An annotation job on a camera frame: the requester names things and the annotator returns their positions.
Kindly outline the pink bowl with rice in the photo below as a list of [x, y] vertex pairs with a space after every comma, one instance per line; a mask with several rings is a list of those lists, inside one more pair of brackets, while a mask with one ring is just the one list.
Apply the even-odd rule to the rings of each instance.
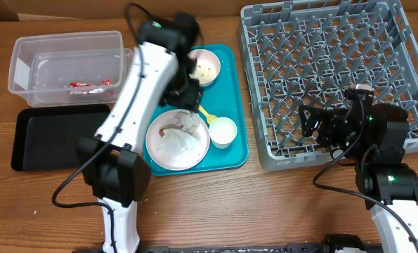
[[210, 86], [221, 71], [221, 62], [215, 53], [206, 49], [195, 49], [188, 56], [197, 61], [195, 71], [190, 75], [201, 87]]

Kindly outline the white napkin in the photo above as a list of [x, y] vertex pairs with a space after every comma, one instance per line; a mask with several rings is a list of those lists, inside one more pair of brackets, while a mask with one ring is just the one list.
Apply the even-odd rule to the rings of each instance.
[[187, 156], [197, 156], [201, 150], [201, 142], [193, 134], [201, 124], [198, 114], [180, 111], [173, 115], [177, 120], [174, 126], [163, 129], [157, 152], [168, 154], [173, 158], [181, 159]]

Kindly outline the red snack wrapper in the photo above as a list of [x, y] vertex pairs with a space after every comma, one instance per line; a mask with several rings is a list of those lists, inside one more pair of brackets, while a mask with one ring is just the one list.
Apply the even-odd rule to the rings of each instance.
[[96, 94], [107, 94], [113, 96], [115, 92], [112, 89], [106, 88], [112, 84], [110, 79], [104, 79], [99, 84], [89, 84], [82, 82], [71, 82], [69, 87], [71, 89], [77, 89], [76, 91], [68, 91], [69, 95], [96, 95]]

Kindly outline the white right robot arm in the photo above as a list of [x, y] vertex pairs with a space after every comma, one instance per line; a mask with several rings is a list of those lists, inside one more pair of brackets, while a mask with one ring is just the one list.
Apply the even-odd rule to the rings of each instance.
[[323, 186], [317, 188], [353, 195], [365, 200], [381, 240], [381, 252], [418, 252], [418, 175], [403, 163], [409, 132], [407, 112], [386, 103], [375, 104], [374, 89], [354, 84], [344, 91], [348, 108], [322, 109], [300, 105], [303, 136], [313, 133], [321, 146], [335, 145], [354, 160], [356, 191]]

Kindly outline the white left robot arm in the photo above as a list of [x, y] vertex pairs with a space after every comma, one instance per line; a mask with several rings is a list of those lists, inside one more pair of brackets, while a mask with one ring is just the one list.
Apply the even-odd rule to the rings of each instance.
[[143, 145], [158, 105], [197, 111], [203, 88], [190, 77], [189, 57], [200, 36], [194, 16], [178, 12], [174, 20], [151, 15], [140, 26], [136, 57], [112, 111], [91, 138], [78, 142], [80, 172], [103, 209], [102, 252], [137, 252], [137, 202], [148, 186], [151, 168]]

